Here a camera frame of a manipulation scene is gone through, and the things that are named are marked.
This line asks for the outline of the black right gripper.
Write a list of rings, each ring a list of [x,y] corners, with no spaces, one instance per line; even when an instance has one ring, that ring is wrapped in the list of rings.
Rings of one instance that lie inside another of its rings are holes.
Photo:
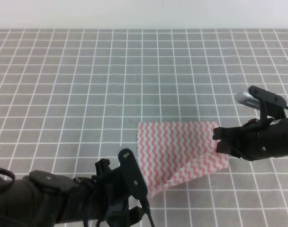
[[[216,152],[254,161],[271,157],[288,156],[288,118],[274,120],[264,128],[244,131],[242,127],[217,127],[213,129],[213,140],[219,140]],[[239,149],[227,142],[239,140]]]

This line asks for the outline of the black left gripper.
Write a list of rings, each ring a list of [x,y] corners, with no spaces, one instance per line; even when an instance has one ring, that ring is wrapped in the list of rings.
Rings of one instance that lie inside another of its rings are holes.
[[[139,223],[144,209],[138,206],[129,208],[126,184],[119,167],[110,169],[110,161],[101,159],[95,164],[97,174],[91,178],[76,177],[73,180],[89,189],[82,208],[82,221],[89,226],[90,215],[94,214],[96,226],[105,221],[110,227],[130,227]]]

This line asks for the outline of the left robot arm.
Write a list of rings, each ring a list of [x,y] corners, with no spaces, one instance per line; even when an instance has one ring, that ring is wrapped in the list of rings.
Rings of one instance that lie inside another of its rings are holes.
[[[131,192],[120,167],[108,159],[95,164],[90,178],[69,178],[35,170],[16,179],[0,167],[0,227],[53,227],[82,222],[96,226],[129,227],[141,221],[146,210],[129,207]]]

